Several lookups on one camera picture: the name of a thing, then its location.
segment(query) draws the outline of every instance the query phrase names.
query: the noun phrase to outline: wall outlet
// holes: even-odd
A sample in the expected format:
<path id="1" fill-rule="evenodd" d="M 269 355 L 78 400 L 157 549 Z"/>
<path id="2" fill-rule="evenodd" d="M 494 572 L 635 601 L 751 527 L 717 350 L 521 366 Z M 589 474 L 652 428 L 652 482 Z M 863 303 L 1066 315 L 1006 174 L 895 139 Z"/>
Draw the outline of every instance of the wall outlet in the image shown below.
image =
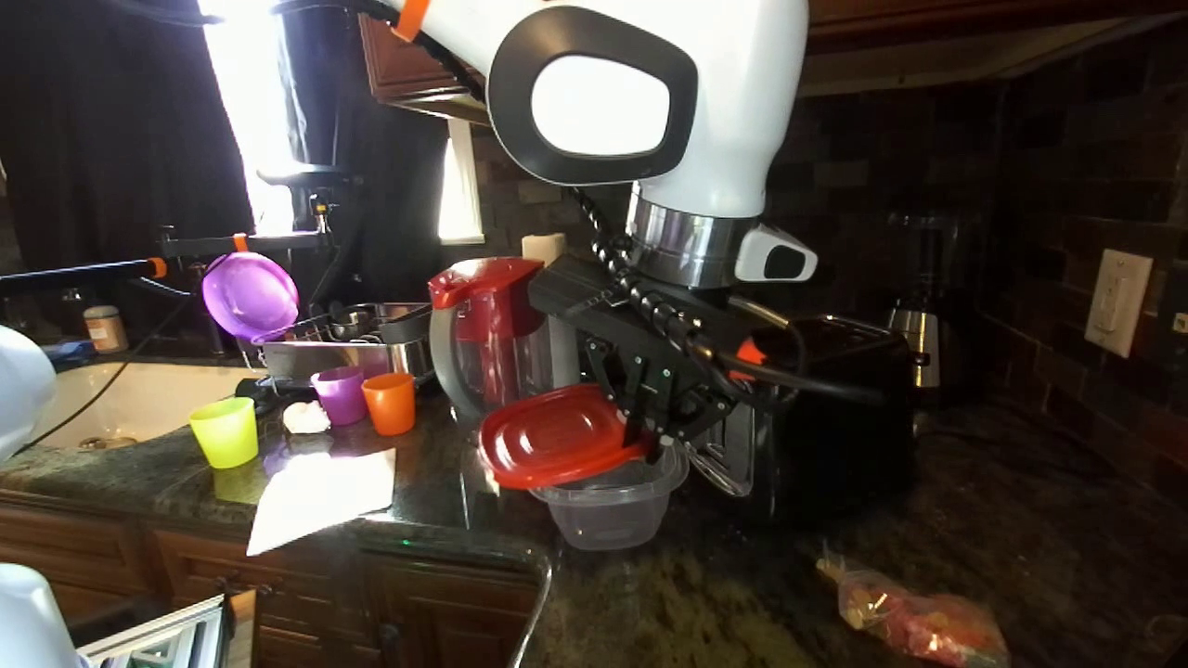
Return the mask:
<path id="1" fill-rule="evenodd" d="M 1157 366 L 1188 379 L 1188 261 L 1171 265 L 1157 303 Z"/>
<path id="2" fill-rule="evenodd" d="M 1098 281 L 1090 291 L 1084 340 L 1130 355 L 1149 298 L 1149 280 L 1152 257 L 1105 249 Z"/>

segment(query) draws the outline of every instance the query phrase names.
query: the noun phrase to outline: cabinet door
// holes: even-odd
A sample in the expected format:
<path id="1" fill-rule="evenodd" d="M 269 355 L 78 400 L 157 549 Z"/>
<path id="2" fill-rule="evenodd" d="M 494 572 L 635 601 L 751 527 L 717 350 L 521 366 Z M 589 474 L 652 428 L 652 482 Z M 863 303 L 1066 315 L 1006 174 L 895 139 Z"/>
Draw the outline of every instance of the cabinet door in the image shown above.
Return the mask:
<path id="1" fill-rule="evenodd" d="M 534 578 L 443 559 L 360 555 L 386 663 L 416 668 L 506 668 L 527 631 Z"/>
<path id="2" fill-rule="evenodd" d="M 1177 10 L 1181 0 L 810 0 L 817 48 L 936 42 L 1109 15 Z"/>
<path id="3" fill-rule="evenodd" d="M 397 42 L 384 21 L 360 17 L 367 89 L 380 103 L 459 94 L 454 76 L 416 45 Z"/>
<path id="4" fill-rule="evenodd" d="M 31 563 L 50 583 L 68 624 L 84 624 L 161 593 L 139 531 L 103 516 L 0 507 L 0 559 Z"/>
<path id="5" fill-rule="evenodd" d="M 247 555 L 247 541 L 157 531 L 170 593 L 198 601 L 218 591 L 255 591 L 255 663 L 320 668 L 380 663 L 370 611 L 342 575 L 342 552 L 296 541 L 269 555 Z"/>

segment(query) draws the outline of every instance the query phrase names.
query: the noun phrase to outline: kitchen counter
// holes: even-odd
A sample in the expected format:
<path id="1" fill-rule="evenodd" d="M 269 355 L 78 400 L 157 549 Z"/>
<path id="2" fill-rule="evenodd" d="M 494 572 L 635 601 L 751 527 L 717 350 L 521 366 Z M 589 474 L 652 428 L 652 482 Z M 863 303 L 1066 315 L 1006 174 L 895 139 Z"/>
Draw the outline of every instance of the kitchen counter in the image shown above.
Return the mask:
<path id="1" fill-rule="evenodd" d="M 500 552 L 553 575 L 522 663 L 914 663 L 852 631 L 813 572 L 832 549 L 920 593 L 994 611 L 1013 663 L 1167 663 L 1188 642 L 1188 511 L 1119 480 L 1087 449 L 1000 400 L 920 416 L 918 486 L 829 531 L 756 531 L 698 474 L 661 533 L 626 552 L 578 552 L 545 505 L 494 491 L 447 400 L 410 439 L 367 428 L 295 443 L 212 474 L 191 434 L 115 453 L 36 444 L 0 466 L 6 494 L 88 500 L 185 527 L 247 531 L 290 453 L 394 449 L 397 494 L 360 518 L 394 552 Z"/>

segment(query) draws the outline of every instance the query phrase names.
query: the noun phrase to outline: wooden cabinet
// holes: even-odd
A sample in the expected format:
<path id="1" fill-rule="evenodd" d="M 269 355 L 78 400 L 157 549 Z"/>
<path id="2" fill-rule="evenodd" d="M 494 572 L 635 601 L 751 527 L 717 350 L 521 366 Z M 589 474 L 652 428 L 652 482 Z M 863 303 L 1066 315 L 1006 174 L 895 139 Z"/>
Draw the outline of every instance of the wooden cabinet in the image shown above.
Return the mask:
<path id="1" fill-rule="evenodd" d="M 177 605 L 255 591 L 260 668 L 506 668 L 534 605 L 530 575 L 360 552 L 350 531 L 254 559 L 234 538 L 151 538 Z"/>
<path id="2" fill-rule="evenodd" d="M 350 527 L 264 555 L 234 533 L 68 505 L 0 500 L 0 527 L 0 559 L 36 568 L 70 627 L 255 591 L 255 668 L 506 668 L 537 593 L 527 572 L 389 555 L 374 531 L 364 549 Z"/>
<path id="3" fill-rule="evenodd" d="M 0 527 L 0 559 L 36 568 L 51 583 L 68 624 L 88 624 L 130 601 L 165 596 L 165 583 L 133 525 L 0 505 Z"/>
<path id="4" fill-rule="evenodd" d="M 386 21 L 360 17 L 360 48 L 367 89 L 380 103 L 485 121 L 485 106 L 458 83 L 458 76 L 427 48 L 397 42 Z"/>
<path id="5" fill-rule="evenodd" d="M 1156 10 L 1181 10 L 1181 0 L 810 0 L 810 48 L 940 42 Z"/>
<path id="6" fill-rule="evenodd" d="M 360 555 L 389 663 L 506 668 L 527 631 L 534 583 L 443 559 Z"/>
<path id="7" fill-rule="evenodd" d="M 247 541 L 151 531 L 175 605 L 255 591 L 255 663 L 384 663 L 380 631 L 328 541 L 247 555 Z"/>

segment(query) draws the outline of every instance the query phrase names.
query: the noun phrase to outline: purple cup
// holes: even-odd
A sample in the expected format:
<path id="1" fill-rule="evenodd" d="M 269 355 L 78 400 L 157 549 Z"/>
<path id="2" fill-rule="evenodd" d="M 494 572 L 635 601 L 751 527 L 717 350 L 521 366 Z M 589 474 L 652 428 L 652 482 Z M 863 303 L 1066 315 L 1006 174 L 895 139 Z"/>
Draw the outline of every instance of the purple cup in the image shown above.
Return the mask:
<path id="1" fill-rule="evenodd" d="M 331 424 L 360 424 L 367 416 L 364 366 L 328 366 L 316 370 L 310 382 L 320 393 L 320 403 L 331 416 Z"/>

